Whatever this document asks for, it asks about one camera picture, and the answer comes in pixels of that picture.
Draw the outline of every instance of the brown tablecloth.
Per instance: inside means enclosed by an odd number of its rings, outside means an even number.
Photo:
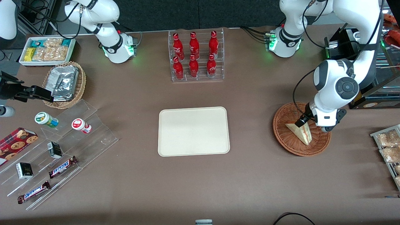
[[[309,26],[318,43],[338,25]],[[400,123],[400,111],[350,110],[320,155],[290,154],[276,141],[272,118],[292,101],[297,81],[322,60],[305,37],[291,58],[266,52],[240,29],[225,31],[223,82],[171,82],[167,32],[144,33],[138,55],[113,64],[95,36],[79,36],[72,60],[87,75],[84,99],[120,140],[34,211],[25,211],[0,186],[0,224],[272,224],[282,213],[305,214],[316,224],[398,224],[398,191],[369,134]],[[41,85],[49,68],[21,66],[18,78]],[[297,99],[316,93],[312,76]],[[39,100],[8,101],[0,137],[17,127],[40,133],[37,112],[58,115]],[[161,157],[158,114],[163,109],[223,106],[230,152]],[[307,224],[290,216],[279,224]]]

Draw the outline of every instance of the red bottle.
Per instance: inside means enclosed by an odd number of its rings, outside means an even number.
[[[179,58],[179,61],[182,61],[185,59],[185,53],[183,53],[183,45],[182,42],[179,40],[179,35],[177,33],[174,33],[172,35],[172,38],[174,39],[175,55]]]
[[[178,57],[174,56],[174,73],[176,76],[176,79],[182,80],[183,79],[183,66],[182,63],[179,62]]]
[[[217,39],[217,32],[211,32],[211,39],[208,43],[208,47],[210,48],[210,54],[214,55],[214,59],[218,58],[218,39]]]
[[[214,60],[214,55],[210,54],[209,58],[208,58],[208,62],[207,62],[207,76],[209,78],[214,78],[215,77],[215,68],[216,68],[217,64],[215,63]]]
[[[200,58],[200,46],[199,46],[199,41],[196,38],[195,32],[190,33],[189,46],[190,46],[190,53],[193,54],[196,57],[196,59],[199,59]]]
[[[193,78],[196,78],[199,72],[199,63],[197,62],[196,56],[194,54],[190,55],[189,68],[190,68],[190,75]]]

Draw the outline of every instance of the wicker basket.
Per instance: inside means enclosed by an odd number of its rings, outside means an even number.
[[[75,86],[74,98],[69,102],[47,102],[47,101],[43,101],[43,102],[47,106],[50,106],[52,108],[66,109],[66,108],[70,108],[73,105],[75,105],[76,103],[78,103],[78,101],[82,98],[83,93],[85,92],[86,75],[85,75],[85,71],[83,71],[82,67],[76,62],[68,62],[68,63],[57,65],[55,67],[59,67],[59,66],[75,66],[79,70],[78,80],[77,80],[76,86]],[[42,85],[43,88],[45,88],[45,86],[47,84],[47,79],[49,78],[50,72],[51,72],[51,70],[47,73],[47,76],[44,79],[44,82]]]
[[[306,104],[304,102],[296,102],[297,106],[304,111]],[[283,105],[275,113],[272,126],[274,134],[279,143],[288,151],[300,156],[313,156],[321,153],[329,145],[330,132],[322,132],[320,127],[315,125],[312,120],[308,121],[311,131],[312,141],[309,145],[305,145],[300,139],[286,127],[288,121],[299,119],[301,113],[297,110],[294,103]]]

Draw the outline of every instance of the white bottle with red label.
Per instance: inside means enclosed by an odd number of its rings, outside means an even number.
[[[195,32],[190,33],[189,46],[190,46],[190,54],[193,54],[196,57],[196,59],[199,59],[200,58],[200,45],[199,45],[199,41],[196,38]]]
[[[185,53],[183,53],[183,45],[182,42],[179,40],[179,35],[177,33],[174,33],[172,35],[172,38],[174,39],[174,52],[175,55],[179,58],[179,61],[182,61],[185,59]]]
[[[87,124],[84,120],[82,119],[74,119],[74,121],[71,124],[72,128],[74,128],[77,131],[82,131],[83,133],[87,134],[92,130],[92,126]]]
[[[172,66],[174,68],[174,73],[175,77],[177,80],[183,80],[183,66],[182,63],[179,62],[178,57],[174,56],[173,57],[174,65]]]
[[[208,47],[210,48],[210,54],[214,55],[214,59],[218,58],[218,39],[217,39],[217,32],[211,32],[211,39],[208,43]]]
[[[217,63],[215,63],[214,60],[214,55],[210,54],[207,62],[207,76],[208,78],[214,78],[215,77],[215,69],[216,69]]]

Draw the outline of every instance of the small black box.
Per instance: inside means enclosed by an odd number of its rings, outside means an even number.
[[[62,157],[60,145],[54,142],[47,143],[47,149],[49,150],[50,157],[59,159]]]
[[[32,167],[29,163],[17,163],[15,167],[17,168],[17,174],[20,179],[29,179],[33,177]]]

